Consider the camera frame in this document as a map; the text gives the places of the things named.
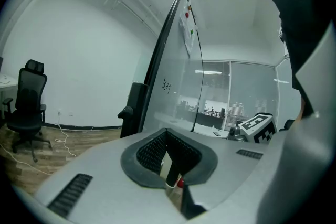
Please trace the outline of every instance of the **fluorescent light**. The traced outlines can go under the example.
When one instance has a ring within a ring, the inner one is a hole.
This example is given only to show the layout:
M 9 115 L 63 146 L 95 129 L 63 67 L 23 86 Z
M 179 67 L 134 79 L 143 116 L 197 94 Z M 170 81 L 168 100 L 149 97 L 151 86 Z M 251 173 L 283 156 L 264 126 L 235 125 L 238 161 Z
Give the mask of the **fluorescent light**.
M 195 73 L 197 73 L 197 74 L 211 74 L 211 75 L 221 75 L 222 74 L 222 72 L 202 71 L 202 70 L 195 70 Z
M 284 81 L 284 80 L 278 80 L 278 79 L 273 79 L 274 81 L 280 82 L 280 83 L 289 83 L 288 81 Z

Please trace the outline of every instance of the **wooden floor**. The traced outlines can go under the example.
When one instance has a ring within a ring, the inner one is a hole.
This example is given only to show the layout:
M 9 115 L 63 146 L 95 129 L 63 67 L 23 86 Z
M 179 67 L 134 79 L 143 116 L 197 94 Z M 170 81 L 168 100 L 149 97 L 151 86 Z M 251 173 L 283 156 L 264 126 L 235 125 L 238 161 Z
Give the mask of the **wooden floor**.
M 118 139 L 120 137 L 120 131 L 121 129 L 105 131 L 64 130 L 64 132 L 69 135 L 66 145 L 70 148 L 70 151 L 77 156 L 95 145 Z M 64 140 L 66 138 L 60 129 L 43 127 L 42 133 L 43 135 L 39 137 L 50 140 L 53 148 L 49 149 L 48 143 L 33 141 L 34 153 L 38 159 L 36 163 L 33 161 L 29 143 L 18 146 L 17 153 L 13 153 L 11 145 L 14 141 L 19 139 L 19 136 L 6 126 L 2 126 L 0 129 L 0 143 L 6 150 L 11 152 L 18 161 L 28 163 L 39 170 L 52 174 L 70 162 L 74 156 L 68 153 L 68 150 L 64 147 L 64 143 L 55 142 L 55 139 Z M 26 164 L 17 163 L 1 146 L 0 161 L 4 164 L 6 174 L 12 184 L 21 187 L 30 194 L 33 194 L 40 184 L 49 176 L 32 169 Z

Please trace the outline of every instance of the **vent grille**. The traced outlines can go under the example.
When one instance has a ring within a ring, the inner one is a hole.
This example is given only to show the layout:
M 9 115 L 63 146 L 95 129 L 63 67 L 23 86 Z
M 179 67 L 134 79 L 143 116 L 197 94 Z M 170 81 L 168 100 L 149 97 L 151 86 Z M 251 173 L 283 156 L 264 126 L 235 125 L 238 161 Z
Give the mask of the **vent grille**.
M 48 208 L 56 214 L 66 218 L 91 180 L 92 176 L 85 174 L 76 175 L 48 205 Z
M 261 159 L 261 157 L 263 156 L 262 153 L 242 149 L 238 150 L 236 153 L 253 159 Z

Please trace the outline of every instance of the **white cable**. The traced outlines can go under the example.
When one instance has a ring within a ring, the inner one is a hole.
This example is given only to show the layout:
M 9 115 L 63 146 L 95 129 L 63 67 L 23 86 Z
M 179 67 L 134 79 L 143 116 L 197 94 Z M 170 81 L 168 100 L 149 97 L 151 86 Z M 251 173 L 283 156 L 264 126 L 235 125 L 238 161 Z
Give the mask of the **white cable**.
M 39 170 L 39 169 L 36 169 L 35 167 L 31 166 L 30 164 L 27 164 L 27 163 L 18 161 L 16 158 L 14 158 L 14 156 L 13 156 L 9 151 L 7 151 L 7 150 L 4 148 L 4 146 L 3 146 L 2 144 L 0 144 L 0 146 L 1 146 L 2 149 L 3 149 L 5 152 L 7 152 L 7 153 L 8 153 L 8 154 L 9 154 L 9 155 L 10 155 L 10 156 L 11 156 L 17 163 L 26 164 L 26 165 L 30 166 L 32 169 L 34 169 L 34 170 L 36 170 L 36 171 L 39 171 L 39 172 L 41 172 L 41 173 L 43 173 L 43 174 L 46 174 L 46 175 L 49 175 L 49 176 L 52 175 L 52 174 L 43 172 L 43 171 L 41 171 L 41 170 Z
M 60 116 L 58 115 L 58 123 L 56 123 L 55 125 L 58 125 L 58 127 L 59 127 L 60 130 L 61 130 L 61 132 L 62 132 L 63 134 L 65 134 L 67 137 L 66 137 L 64 140 L 55 139 L 55 142 L 62 142 L 62 143 L 64 143 L 64 147 L 66 147 L 66 148 L 68 149 L 68 152 L 69 152 L 71 155 L 73 155 L 73 156 L 75 156 L 75 157 L 77 158 L 77 156 L 76 156 L 75 154 L 71 153 L 71 152 L 70 152 L 70 149 L 65 145 L 65 143 L 66 143 L 67 138 L 69 137 L 69 135 L 67 135 L 65 132 L 63 132 L 61 126 L 59 125 L 59 118 L 60 118 Z

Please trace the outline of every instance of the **whiteboard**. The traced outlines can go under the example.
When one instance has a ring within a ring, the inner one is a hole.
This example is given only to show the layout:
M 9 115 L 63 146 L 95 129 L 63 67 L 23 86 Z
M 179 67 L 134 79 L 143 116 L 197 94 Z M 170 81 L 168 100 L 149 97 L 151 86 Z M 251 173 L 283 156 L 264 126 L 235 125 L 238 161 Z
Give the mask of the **whiteboard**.
M 155 131 L 163 127 L 191 131 L 195 123 L 202 89 L 203 64 L 198 33 L 194 33 L 190 55 L 184 43 L 180 16 L 184 14 L 187 1 L 175 0 L 178 3 L 176 13 L 171 18 L 173 21 L 155 77 L 143 131 Z

